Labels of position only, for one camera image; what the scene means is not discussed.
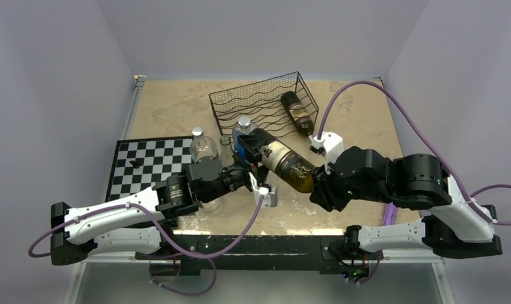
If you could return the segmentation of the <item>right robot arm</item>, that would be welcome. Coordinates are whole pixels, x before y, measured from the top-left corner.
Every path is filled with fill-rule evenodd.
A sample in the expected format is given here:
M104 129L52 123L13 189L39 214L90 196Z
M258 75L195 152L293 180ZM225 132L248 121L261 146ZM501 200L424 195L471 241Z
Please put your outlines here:
M328 167L312 170L310 201L328 212L352 200L392 203L422 212L407 224L347 227L336 249L356 258L385 249L426 249L452 259L501 255L494 233L495 208L464 200L448 168L435 156L413 154L395 160L373 149L344 150Z

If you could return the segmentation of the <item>blue square glass bottle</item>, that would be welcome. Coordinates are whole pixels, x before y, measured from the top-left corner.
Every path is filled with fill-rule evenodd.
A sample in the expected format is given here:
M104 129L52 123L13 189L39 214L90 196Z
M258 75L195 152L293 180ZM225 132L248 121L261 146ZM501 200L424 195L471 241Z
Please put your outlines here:
M235 124L232 131L232 139L236 151L238 151L239 153L244 151L244 148L240 145L239 136L248 135L250 132L257 128L258 128L257 123L252 122L250 117L241 116L239 118L237 124Z

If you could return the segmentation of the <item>dark wine bottle white label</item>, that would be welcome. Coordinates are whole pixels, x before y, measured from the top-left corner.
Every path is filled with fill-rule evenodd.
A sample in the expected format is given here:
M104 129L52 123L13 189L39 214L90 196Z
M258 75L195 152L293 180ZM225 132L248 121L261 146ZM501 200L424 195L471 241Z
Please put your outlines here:
M262 164L299 193L314 190L315 166L266 130L257 128L249 134L260 149Z

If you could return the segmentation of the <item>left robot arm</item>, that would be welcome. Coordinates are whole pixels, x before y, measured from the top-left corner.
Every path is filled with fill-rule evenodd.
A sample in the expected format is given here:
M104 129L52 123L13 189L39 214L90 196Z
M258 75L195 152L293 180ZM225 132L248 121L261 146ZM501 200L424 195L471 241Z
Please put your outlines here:
M246 235L261 207L270 197L266 173L235 156L224 167L217 156L193 152L183 171L153 187L124 198L86 208L71 208L60 202L51 206L50 251L53 265L70 265L104 252L135 251L158 258L175 252L197 259L213 259L229 252ZM214 253L197 253L177 244L160 221L188 215L200 206L246 187L255 198L256 209L244 230L231 244Z

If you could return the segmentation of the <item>green wine bottle silver neck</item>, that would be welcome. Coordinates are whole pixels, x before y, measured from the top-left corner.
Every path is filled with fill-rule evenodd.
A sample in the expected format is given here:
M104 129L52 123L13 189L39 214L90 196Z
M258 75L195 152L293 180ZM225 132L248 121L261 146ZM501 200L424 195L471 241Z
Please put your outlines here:
M296 132L309 141L315 132L315 122L306 106L301 103L298 95L293 91L282 94L280 101Z

